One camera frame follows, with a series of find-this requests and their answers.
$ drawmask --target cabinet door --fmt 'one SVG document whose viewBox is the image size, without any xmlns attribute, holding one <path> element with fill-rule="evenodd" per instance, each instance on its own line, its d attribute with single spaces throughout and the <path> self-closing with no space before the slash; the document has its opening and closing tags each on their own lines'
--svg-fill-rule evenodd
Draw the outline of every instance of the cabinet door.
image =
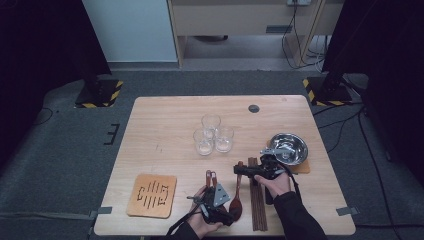
<svg viewBox="0 0 424 240">
<path fill-rule="evenodd" d="M 83 0 L 108 62 L 176 62 L 165 0 Z"/>
</svg>

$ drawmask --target metal bowl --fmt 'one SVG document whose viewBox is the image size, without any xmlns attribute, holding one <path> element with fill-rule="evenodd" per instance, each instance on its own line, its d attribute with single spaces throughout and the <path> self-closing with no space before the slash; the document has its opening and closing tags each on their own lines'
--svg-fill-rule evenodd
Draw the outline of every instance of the metal bowl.
<svg viewBox="0 0 424 240">
<path fill-rule="evenodd" d="M 284 153 L 275 154 L 278 161 L 286 165 L 301 164 L 308 157 L 305 141 L 291 133 L 279 133 L 271 141 L 271 149 L 282 149 Z"/>
</svg>

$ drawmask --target black and yellow tape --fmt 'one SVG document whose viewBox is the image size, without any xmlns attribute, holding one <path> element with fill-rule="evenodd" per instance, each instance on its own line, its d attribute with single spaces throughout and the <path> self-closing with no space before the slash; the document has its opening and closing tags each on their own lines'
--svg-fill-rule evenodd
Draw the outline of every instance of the black and yellow tape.
<svg viewBox="0 0 424 240">
<path fill-rule="evenodd" d="M 352 103 L 351 101 L 319 101 L 316 99 L 315 97 L 316 95 L 308 79 L 303 80 L 303 86 L 305 87 L 309 97 L 309 101 L 311 102 L 313 106 L 340 106 L 340 105 L 348 105 Z"/>
<path fill-rule="evenodd" d="M 76 103 L 75 107 L 76 108 L 111 107 L 115 103 L 116 98 L 118 97 L 119 92 L 121 91 L 121 87 L 123 83 L 124 83 L 123 81 L 116 82 L 115 89 L 113 93 L 111 94 L 110 100 L 108 102 L 103 102 L 103 103 L 84 102 L 84 103 L 78 103 L 78 104 Z"/>
</svg>

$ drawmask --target wooden chopsticks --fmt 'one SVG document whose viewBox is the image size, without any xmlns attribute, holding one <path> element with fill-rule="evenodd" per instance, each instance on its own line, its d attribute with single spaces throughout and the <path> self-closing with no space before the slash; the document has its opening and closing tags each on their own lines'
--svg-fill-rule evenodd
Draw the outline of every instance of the wooden chopsticks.
<svg viewBox="0 0 424 240">
<path fill-rule="evenodd" d="M 258 165 L 257 158 L 248 159 L 249 167 L 256 165 Z M 256 182 L 257 184 L 254 184 L 254 181 L 254 179 L 250 179 L 250 201 L 252 205 L 253 231 L 268 231 L 262 186 L 258 182 Z"/>
</svg>

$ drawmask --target wooden trivet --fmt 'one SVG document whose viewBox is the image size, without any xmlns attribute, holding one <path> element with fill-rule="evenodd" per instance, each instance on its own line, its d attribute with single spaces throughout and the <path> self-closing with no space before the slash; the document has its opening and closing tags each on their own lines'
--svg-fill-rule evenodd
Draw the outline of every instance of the wooden trivet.
<svg viewBox="0 0 424 240">
<path fill-rule="evenodd" d="M 176 183 L 175 176 L 138 175 L 128 203 L 127 214 L 168 218 L 171 214 Z"/>
</svg>

